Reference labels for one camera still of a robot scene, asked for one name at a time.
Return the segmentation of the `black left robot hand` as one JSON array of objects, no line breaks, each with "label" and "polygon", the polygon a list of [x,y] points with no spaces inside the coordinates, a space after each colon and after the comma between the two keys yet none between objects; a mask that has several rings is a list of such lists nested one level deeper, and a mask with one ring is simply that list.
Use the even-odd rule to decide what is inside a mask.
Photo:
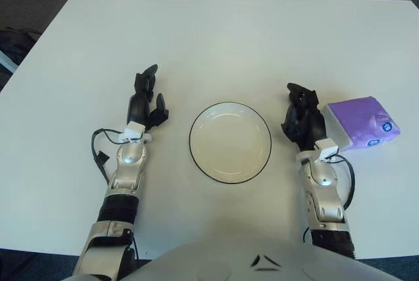
[{"label": "black left robot hand", "polygon": [[136,122],[145,127],[145,131],[160,126],[168,120],[169,110],[166,108],[164,97],[159,93],[156,97],[156,108],[150,111],[150,103],[154,96],[156,72],[158,65],[148,67],[143,73],[137,73],[134,82],[134,95],[128,105],[127,123]]}]

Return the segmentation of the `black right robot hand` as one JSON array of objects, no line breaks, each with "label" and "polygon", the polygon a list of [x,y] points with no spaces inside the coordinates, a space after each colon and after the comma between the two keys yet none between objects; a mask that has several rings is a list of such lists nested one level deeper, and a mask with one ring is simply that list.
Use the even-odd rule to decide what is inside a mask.
[{"label": "black right robot hand", "polygon": [[296,143],[300,151],[314,150],[318,140],[327,138],[325,120],[318,109],[315,90],[288,83],[290,105],[281,128],[285,136]]}]

